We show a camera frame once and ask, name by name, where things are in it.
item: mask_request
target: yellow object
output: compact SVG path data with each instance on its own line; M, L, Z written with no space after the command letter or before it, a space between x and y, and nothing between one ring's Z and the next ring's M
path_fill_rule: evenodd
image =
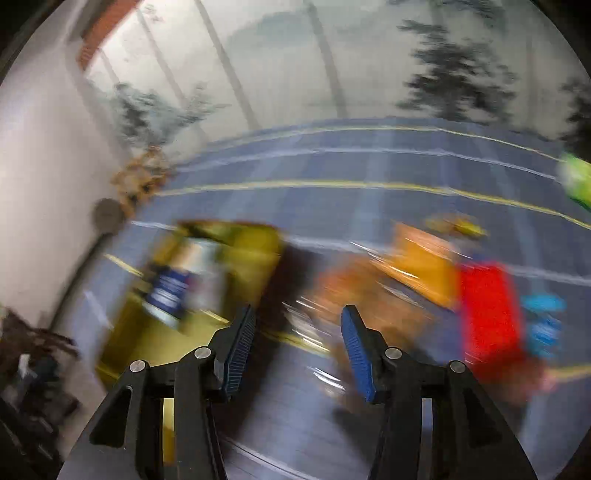
M151 288L154 266L169 265L182 249L187 236L214 236L223 244L220 262L230 278L225 301L225 317L233 318L237 309L249 303L256 306L279 261L282 240L278 231L267 225L218 221L183 222L170 232L152 252L150 268L137 271L140 278L132 284L125 303L95 371L109 388L137 359L152 367L180 360L196 347L207 345L213 334L227 325L226 318L213 312L188 312L179 330L172 329L151 317L143 308L143 296ZM164 403L163 456L165 463L174 461L173 401Z
M453 309L457 303L457 270L452 245L434 235L399 223L396 250L372 263L433 303Z
M450 215L448 218L430 218L425 221L425 224L431 230L446 235L459 233L472 238L488 236L487 231L468 215L456 214Z

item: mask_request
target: yellow line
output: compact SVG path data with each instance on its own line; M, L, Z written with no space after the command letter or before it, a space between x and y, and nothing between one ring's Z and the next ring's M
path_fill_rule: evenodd
M509 200L503 197L496 197L492 195L483 195L481 193L467 192L458 189L445 189L442 187L427 187L425 185L417 185L414 183L383 183L378 181L356 181L356 180L279 180L279 181L253 181L246 183L223 183L217 185L198 185L195 187L187 187L178 190L167 190L158 192L158 196L174 196L184 195L188 193L201 192L219 192L238 191L238 190L265 190L265 189L283 189L283 188L327 188L327 189L384 189L384 190L403 190L406 192L426 192L435 195L450 195L455 194L462 197L478 200L480 202L496 203L498 205L507 205L512 207L532 210L534 212L545 213L561 217L564 220L574 223L588 230L591 230L591 224L582 222L564 213L557 212L546 207L532 205L530 203L520 202L518 200Z
M581 378L591 377L591 364L553 368L551 372L554 374L558 382L570 382Z
M552 155L548 155L540 150L530 147L524 147L523 145L519 145L512 142L507 142L505 140L499 140L498 138L493 137L486 137L484 135L476 135L476 134L469 134L465 132L458 132L455 130L449 130L447 128L440 128L440 127L405 127L402 125L375 125L375 126L363 126L363 125L351 125L351 126L343 126L343 127L330 127L330 128L303 128L299 130L291 130L288 132L282 132L277 134L267 134L261 135L260 137L253 137L253 138L241 138L230 142L229 145L222 146L217 150L212 151L219 151L224 150L226 148L231 147L238 147L240 145L245 145L254 142L262 142L266 140L278 140L280 138L289 138L289 137L296 137L298 135L313 135L319 133L331 133L331 132L346 132L346 131L383 131L383 130L392 130L392 131L410 131L410 132L444 132L452 135L459 135L461 137L470 137L470 138L479 138L481 140L488 140L491 142L497 142L503 145L508 145L509 147L519 148L520 150L529 151L532 153L537 153L538 155L542 155L543 157L551 158L552 160L556 160L560 162L559 158L553 157Z
M134 267L132 267L131 265L128 265L127 263L125 263L123 260L121 260L120 258L111 255L111 254L105 254L105 258L108 258L109 260L111 260L115 265L123 268L123 270L128 271L129 273L137 276L137 277L142 277L142 272L140 272L139 270L135 269Z
M437 195L449 195L448 189L440 187L427 187L414 183L384 183L379 181L357 180L276 180L276 181L252 181L245 183L222 183L217 185L197 185L177 190L165 190L157 192L160 197L184 195L187 193L220 192L223 190L265 190L265 189L296 189L296 188L327 188L327 189L386 189L408 190L415 192L427 192Z

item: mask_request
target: white line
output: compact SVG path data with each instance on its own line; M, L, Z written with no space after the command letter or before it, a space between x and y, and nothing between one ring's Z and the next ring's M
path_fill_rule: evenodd
M177 229L173 225L166 225L165 223L158 223L158 222L138 222L137 220L131 220L130 223L132 225L144 226L146 228L158 228L160 230L171 230L171 231L174 231L174 230Z
M240 455L244 455L249 460L258 463L259 465L262 465L264 467L267 467L269 470L281 473L287 478L291 478L292 480L320 480L318 477L295 470L282 462L279 462L273 458L266 457L260 454L259 452L256 452L255 450L251 450L243 444L238 443L235 440L232 440L228 437L222 436L221 440L224 443L226 443L232 450L239 453Z
M542 278L559 283L569 283L571 285L581 285L591 287L591 278L580 277L578 275L569 275L567 273L551 272L540 268L520 267L519 265L505 265L507 271L516 277Z
M92 310L92 313L95 314L95 317L98 319L99 323L103 327L106 327L109 330L112 330L113 324L109 321L109 318L107 317L105 310L103 309L103 307L100 306L100 303L96 299L95 294L93 294L89 290L85 290L84 296L86 297L86 300L90 304L90 309Z
M228 165L231 163L238 163L243 161L255 161L255 160L267 160L270 158L285 158L285 157L299 157L302 155L320 155L324 153L352 153L352 154L375 154L375 153L399 153L399 154L412 154L412 155L433 155L435 157L456 157L464 160L472 160L481 163L488 163L493 165L500 165L507 168L513 168L514 170L526 171L539 177L544 177L550 180L556 181L556 177L547 173L543 173L531 168L520 167L512 163L506 163L500 160L494 160L493 158L479 158L470 157L468 155L461 155L453 152L448 152L440 148L435 150L415 150L408 148L380 148L380 147L317 147L317 148L302 148L293 150L275 150L271 152L264 152L254 155L238 155L235 157L220 158L218 160L210 160L190 167L179 167L179 172L194 172L199 170L207 170L212 167L219 167L222 165Z
M148 228L164 228L166 230L174 229L171 225L163 223L132 222L137 226L146 226ZM361 252L362 249L346 240L330 240L326 238L314 238L299 235L287 235L284 237L286 243L295 247L307 248L310 250L331 250L333 252ZM390 245L363 243L362 247L376 251L386 252ZM520 265L505 264L505 269L515 277L541 278L559 283L568 283L571 285L580 285L591 287L590 277L581 277L579 275L569 275L566 273L552 272L541 268L522 267Z

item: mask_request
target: floor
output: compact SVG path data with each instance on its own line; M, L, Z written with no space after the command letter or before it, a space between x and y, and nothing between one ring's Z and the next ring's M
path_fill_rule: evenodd
M65 318L64 331L84 354L72 379L89 398L84 415L103 395L88 366L123 293L155 242L188 218L280 228L297 266L290 270L297 294L351 242L385 249L393 222L421 226L433 213L468 213L490 232L486 249L506 265L519 294L551 292L566 301L557 366L572 372L567 368L588 364L591 214L554 177L560 151L555 142L475 123L393 117L269 129L212 144L124 227ZM278 317L266 321L282 325ZM446 362L462 357L459 338L457 317L441 312L420 344ZM230 478L367 475L375 413L346 414L318 389L309 367L330 372L329 359L259 339L251 364L237 402L216 413ZM566 377L514 423L540 479L562 468L591 423L591 380Z

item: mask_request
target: blue object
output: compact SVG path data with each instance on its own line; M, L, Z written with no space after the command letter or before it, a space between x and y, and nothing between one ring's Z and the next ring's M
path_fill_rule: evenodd
M523 297L521 306L531 312L562 312L566 303L555 295L532 295Z
M371 403L376 396L372 363L363 348L360 332L355 326L352 312L348 307L345 307L340 315L340 331L343 335L357 390L362 394L365 401Z
M144 309L166 325L177 328L190 276L184 270L166 269L144 301Z
M527 327L527 349L532 354L545 360L554 357L562 325L552 315L562 312L566 303L554 295L533 295L521 299L521 305L535 314L535 320Z

